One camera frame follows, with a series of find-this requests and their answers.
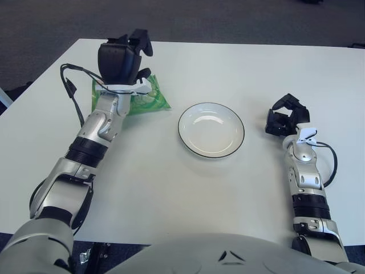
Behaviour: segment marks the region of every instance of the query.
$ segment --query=white plate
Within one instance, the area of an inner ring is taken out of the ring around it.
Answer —
[[[240,117],[231,109],[216,103],[189,107],[179,120],[179,135],[196,154],[221,158],[241,146],[245,129]]]

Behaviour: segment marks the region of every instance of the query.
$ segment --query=green snack bag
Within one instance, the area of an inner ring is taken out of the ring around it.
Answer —
[[[161,109],[171,108],[160,91],[159,83],[155,75],[150,75],[147,79],[151,83],[152,91],[147,95],[131,96],[131,108],[128,115],[145,113]],[[100,90],[95,89],[96,82],[92,81],[91,111],[96,107],[100,97]]]

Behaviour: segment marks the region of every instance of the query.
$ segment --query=gray carpet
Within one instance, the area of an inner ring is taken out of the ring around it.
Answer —
[[[78,38],[147,28],[152,40],[348,46],[365,42],[364,0],[1,0],[0,87],[34,80]]]

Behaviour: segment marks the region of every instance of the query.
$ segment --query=cable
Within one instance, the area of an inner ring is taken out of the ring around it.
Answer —
[[[314,137],[314,136],[316,136],[316,135],[317,135],[317,130],[315,131],[315,134],[309,135],[309,136],[306,138],[306,140],[308,140],[309,138],[312,138],[312,137]]]
[[[30,196],[30,200],[29,200],[29,209],[30,209],[30,207],[31,207],[31,205],[32,205],[32,202],[33,202],[33,200],[34,200],[34,196],[35,196],[35,194],[36,194],[36,193],[37,193],[37,191],[40,189],[40,187],[43,185],[44,181],[45,181],[45,180],[41,181],[41,183],[37,185],[37,187],[36,187],[36,188],[35,188],[35,190],[33,191],[32,195]]]
[[[76,233],[79,232],[80,228],[81,228],[81,225],[76,229],[76,231],[74,232],[74,236],[76,235]]]
[[[309,144],[309,143],[306,143],[306,144],[308,144],[309,146],[313,146],[313,147],[327,147],[331,150],[332,155],[333,155],[333,160],[334,160],[333,171],[332,171],[332,174],[331,174],[330,178],[328,179],[328,181],[323,184],[324,187],[328,187],[332,183],[332,181],[335,178],[336,173],[337,173],[338,161],[337,161],[336,152],[334,151],[334,149],[329,144],[326,144],[326,143],[323,143],[323,142],[317,142],[317,144],[321,144],[322,146],[317,146],[315,144]]]
[[[74,86],[74,84],[69,79],[66,78],[66,80],[65,80],[65,78],[64,78],[64,71],[66,69],[78,70],[78,71],[82,71],[82,72],[86,73],[90,78],[92,78],[94,81],[96,81],[99,86],[101,86],[103,89],[105,89],[105,90],[107,90],[111,93],[120,94],[120,95],[131,95],[131,94],[133,94],[133,92],[118,92],[118,91],[108,89],[105,85],[99,83],[99,80],[104,82],[102,77],[100,77],[96,73],[93,73],[90,70],[87,70],[86,68],[76,66],[76,65],[73,65],[73,64],[69,64],[69,63],[62,64],[60,66],[61,80],[62,80],[62,83],[64,85],[64,88],[67,91],[68,96],[71,98],[71,100],[73,101],[73,103],[75,105],[76,113],[79,117],[81,127],[85,124],[84,116],[82,115],[81,109],[80,109],[79,105],[77,104],[77,102],[75,100],[75,97],[74,97],[74,94],[76,92],[76,87]]]

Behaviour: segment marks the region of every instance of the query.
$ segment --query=white table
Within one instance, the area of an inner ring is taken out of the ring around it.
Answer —
[[[70,62],[98,72],[102,40],[80,39],[0,117],[0,231],[29,218],[35,186],[67,151],[79,130],[59,77]],[[310,110],[317,140],[339,158],[327,190],[345,245],[365,244],[365,51],[330,47],[153,43],[143,67],[157,75],[170,111],[131,116],[96,178],[90,212],[77,240],[155,243],[184,233],[228,232],[289,245],[293,210],[281,140],[264,132],[268,109],[288,92]],[[87,115],[91,81],[69,72]],[[179,140],[181,113],[198,102],[233,109],[245,140],[219,160],[194,156]],[[319,149],[326,180],[329,150]]]

